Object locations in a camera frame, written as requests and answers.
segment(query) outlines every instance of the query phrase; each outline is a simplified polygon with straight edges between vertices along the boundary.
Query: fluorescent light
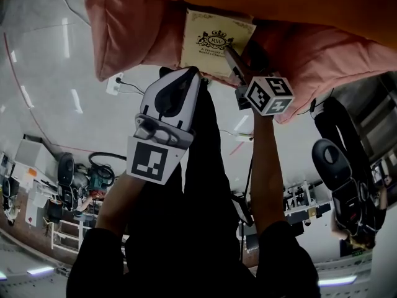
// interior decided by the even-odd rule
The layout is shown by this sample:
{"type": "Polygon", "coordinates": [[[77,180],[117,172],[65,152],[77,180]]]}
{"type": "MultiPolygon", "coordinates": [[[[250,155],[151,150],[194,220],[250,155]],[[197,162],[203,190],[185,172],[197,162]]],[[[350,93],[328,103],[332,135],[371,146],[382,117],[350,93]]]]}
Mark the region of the fluorescent light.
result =
{"type": "Polygon", "coordinates": [[[27,93],[27,91],[26,91],[26,89],[25,89],[25,86],[21,86],[21,87],[20,87],[20,90],[22,91],[22,94],[23,94],[24,97],[25,97],[26,104],[29,106],[29,109],[30,109],[30,108],[34,108],[34,106],[33,106],[33,104],[32,104],[32,101],[30,100],[29,94],[27,93]]]}
{"type": "Polygon", "coordinates": [[[31,274],[31,275],[37,275],[37,274],[41,274],[41,273],[45,273],[47,271],[53,271],[53,270],[54,270],[54,267],[47,266],[47,267],[38,268],[38,269],[31,269],[27,272],[28,272],[28,274],[31,274]]]}
{"type": "Polygon", "coordinates": [[[80,106],[80,99],[79,99],[79,95],[77,94],[77,90],[71,89],[71,92],[72,92],[72,96],[73,96],[73,100],[74,100],[74,106],[76,107],[76,112],[78,112],[79,114],[82,114],[83,110],[81,109],[81,106],[80,106]]]}
{"type": "Polygon", "coordinates": [[[15,51],[11,52],[11,58],[14,63],[17,63],[17,57],[15,56],[15,51]]]}
{"type": "Polygon", "coordinates": [[[237,124],[237,126],[234,128],[234,131],[236,132],[240,127],[241,127],[241,125],[243,125],[244,123],[245,123],[245,121],[248,119],[248,115],[245,115],[241,120],[240,120],[240,122],[237,124]]]}
{"type": "Polygon", "coordinates": [[[326,286],[340,286],[352,284],[357,279],[357,276],[349,276],[342,278],[322,279],[318,281],[320,287],[326,286]]]}
{"type": "Polygon", "coordinates": [[[62,19],[62,29],[63,29],[63,53],[66,58],[70,57],[69,52],[69,35],[68,35],[68,18],[64,17],[62,19]]]}

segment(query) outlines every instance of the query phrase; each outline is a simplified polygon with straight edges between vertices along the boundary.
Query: crest emblem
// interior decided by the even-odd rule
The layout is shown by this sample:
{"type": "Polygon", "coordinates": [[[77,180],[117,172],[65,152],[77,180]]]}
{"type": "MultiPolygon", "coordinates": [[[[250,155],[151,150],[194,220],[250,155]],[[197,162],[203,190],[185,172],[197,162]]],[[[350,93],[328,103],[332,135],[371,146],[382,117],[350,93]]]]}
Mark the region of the crest emblem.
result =
{"type": "Polygon", "coordinates": [[[226,39],[226,33],[222,31],[212,31],[212,34],[209,35],[206,31],[203,32],[203,35],[199,35],[197,44],[202,47],[210,47],[218,50],[224,50],[228,45],[231,46],[234,38],[226,39]]]}

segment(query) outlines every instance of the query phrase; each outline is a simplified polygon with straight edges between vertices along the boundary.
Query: black trousers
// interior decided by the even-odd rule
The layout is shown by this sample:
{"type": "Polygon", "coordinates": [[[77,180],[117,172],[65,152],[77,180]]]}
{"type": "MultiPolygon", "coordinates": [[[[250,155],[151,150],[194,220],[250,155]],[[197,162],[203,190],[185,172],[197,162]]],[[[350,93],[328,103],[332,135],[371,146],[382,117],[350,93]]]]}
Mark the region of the black trousers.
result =
{"type": "Polygon", "coordinates": [[[337,99],[330,97],[324,102],[324,112],[318,114],[314,122],[321,136],[335,143],[345,154],[350,162],[353,178],[367,184],[372,192],[374,186],[370,161],[346,108],[337,99]]]}
{"type": "Polygon", "coordinates": [[[199,263],[215,253],[217,260],[239,260],[238,215],[223,167],[215,108],[205,84],[200,87],[192,129],[196,135],[189,148],[184,193],[178,165],[165,185],[147,182],[136,202],[128,229],[141,243],[126,245],[128,258],[136,266],[158,265],[164,256],[172,264],[182,263],[187,256],[199,263]],[[150,261],[147,255],[135,254],[142,249],[152,252],[150,261]],[[184,251],[195,254],[186,256],[184,251]]]}

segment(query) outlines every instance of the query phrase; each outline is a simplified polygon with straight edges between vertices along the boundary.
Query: black shirt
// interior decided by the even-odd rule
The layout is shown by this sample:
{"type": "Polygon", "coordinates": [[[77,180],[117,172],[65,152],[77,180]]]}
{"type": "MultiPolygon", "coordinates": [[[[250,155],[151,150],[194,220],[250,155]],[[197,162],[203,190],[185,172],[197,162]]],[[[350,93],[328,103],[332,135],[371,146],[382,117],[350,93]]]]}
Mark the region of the black shirt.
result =
{"type": "Polygon", "coordinates": [[[130,236],[125,245],[129,273],[123,274],[120,239],[108,230],[89,230],[71,270],[66,296],[132,297],[168,292],[193,296],[229,292],[320,297],[317,271],[286,222],[273,223],[260,236],[256,278],[238,257],[223,253],[210,240],[203,250],[194,242],[180,244],[172,239],[171,231],[168,239],[160,238],[154,246],[148,245],[151,251],[147,252],[144,240],[130,236]],[[167,252],[161,251],[163,245],[167,252]]]}

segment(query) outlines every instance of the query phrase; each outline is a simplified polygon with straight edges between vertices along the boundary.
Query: book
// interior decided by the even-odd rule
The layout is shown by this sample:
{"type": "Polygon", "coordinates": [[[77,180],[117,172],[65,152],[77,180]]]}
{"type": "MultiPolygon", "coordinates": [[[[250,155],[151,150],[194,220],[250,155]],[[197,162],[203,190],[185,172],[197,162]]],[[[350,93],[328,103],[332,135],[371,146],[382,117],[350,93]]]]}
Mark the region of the book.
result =
{"type": "Polygon", "coordinates": [[[251,18],[188,9],[180,66],[196,66],[201,72],[229,77],[225,47],[231,45],[241,55],[255,28],[251,18]]]}

